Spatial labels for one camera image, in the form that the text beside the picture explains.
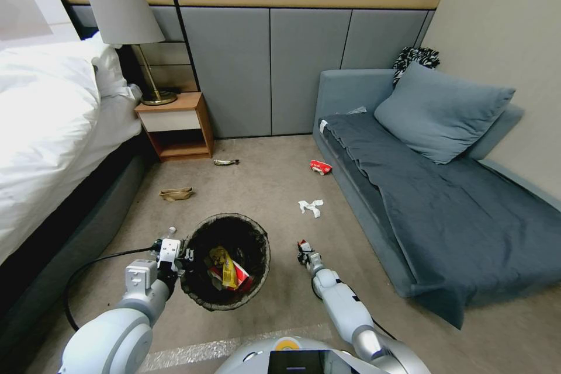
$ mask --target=trash can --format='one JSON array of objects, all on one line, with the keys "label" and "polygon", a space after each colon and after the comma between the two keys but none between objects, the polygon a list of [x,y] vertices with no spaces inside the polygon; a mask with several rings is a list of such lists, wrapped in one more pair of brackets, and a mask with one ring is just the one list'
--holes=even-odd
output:
[{"label": "trash can", "polygon": [[[197,304],[210,311],[234,310],[252,299],[265,283],[271,262],[269,239],[254,220],[239,213],[219,213],[202,221],[186,238],[194,260],[181,277],[181,288]],[[205,258],[222,246],[249,274],[251,286],[218,290],[212,283]]]}]

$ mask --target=white tissue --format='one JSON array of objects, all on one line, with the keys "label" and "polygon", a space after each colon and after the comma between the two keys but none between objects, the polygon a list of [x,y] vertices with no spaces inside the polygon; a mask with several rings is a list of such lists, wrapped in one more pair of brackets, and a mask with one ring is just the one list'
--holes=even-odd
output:
[{"label": "white tissue", "polygon": [[325,129],[325,126],[327,125],[327,122],[325,120],[322,120],[320,123],[320,133],[323,134],[323,129]]},{"label": "white tissue", "polygon": [[318,218],[321,215],[321,212],[318,208],[316,208],[316,206],[321,206],[323,205],[323,200],[318,199],[318,200],[314,200],[311,203],[308,203],[305,200],[301,200],[298,202],[298,204],[300,205],[300,210],[302,211],[302,213],[304,213],[306,211],[306,209],[311,210],[314,213],[314,218]]}]

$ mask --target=dark gray blanket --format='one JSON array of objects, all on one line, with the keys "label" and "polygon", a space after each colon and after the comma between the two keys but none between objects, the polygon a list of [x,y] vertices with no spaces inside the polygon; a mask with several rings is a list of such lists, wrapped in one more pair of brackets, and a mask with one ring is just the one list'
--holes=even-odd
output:
[{"label": "dark gray blanket", "polygon": [[370,114],[325,118],[325,130],[378,186],[423,306],[457,328],[469,304],[526,295],[561,280],[561,213],[468,157],[438,165]]}]

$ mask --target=gold lamp base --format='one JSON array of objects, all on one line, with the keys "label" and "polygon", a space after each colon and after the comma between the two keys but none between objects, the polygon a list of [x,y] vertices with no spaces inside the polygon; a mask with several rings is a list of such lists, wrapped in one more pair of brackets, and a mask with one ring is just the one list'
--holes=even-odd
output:
[{"label": "gold lamp base", "polygon": [[145,98],[142,97],[140,99],[140,102],[142,102],[145,105],[163,105],[166,103],[170,103],[173,102],[177,99],[177,94],[175,92],[159,92],[156,91],[154,92],[154,97],[153,98]]}]

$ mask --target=beige carpet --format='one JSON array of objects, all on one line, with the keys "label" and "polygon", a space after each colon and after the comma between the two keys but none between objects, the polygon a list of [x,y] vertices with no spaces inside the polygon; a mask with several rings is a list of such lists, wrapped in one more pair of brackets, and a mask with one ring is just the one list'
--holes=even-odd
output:
[{"label": "beige carpet", "polygon": [[[296,261],[296,241],[305,238],[372,315],[411,346],[433,374],[559,372],[561,286],[527,299],[469,310],[458,331],[396,295],[335,179],[309,169],[311,159],[321,159],[311,136],[219,141],[215,157],[238,158],[241,164],[215,167],[211,160],[196,160],[155,165],[106,252],[146,247],[170,225],[177,227],[178,235],[186,235],[208,216],[239,212],[268,232],[271,271],[259,295],[230,312],[210,313],[177,288],[155,326],[152,353],[185,355],[207,342],[235,339],[227,342],[232,344],[286,330],[349,349],[337,337],[310,289],[306,270]],[[196,195],[175,203],[158,197],[162,188],[184,186],[194,187]],[[300,214],[297,202],[315,199],[325,202],[321,217]],[[133,259],[99,263],[77,283],[72,308],[79,325],[119,301],[124,268]],[[2,371],[56,372],[71,334],[59,302],[2,362]],[[213,355],[198,355],[191,363],[179,358],[179,365],[172,359],[169,368],[156,365],[151,372],[211,373],[224,360]]]}]

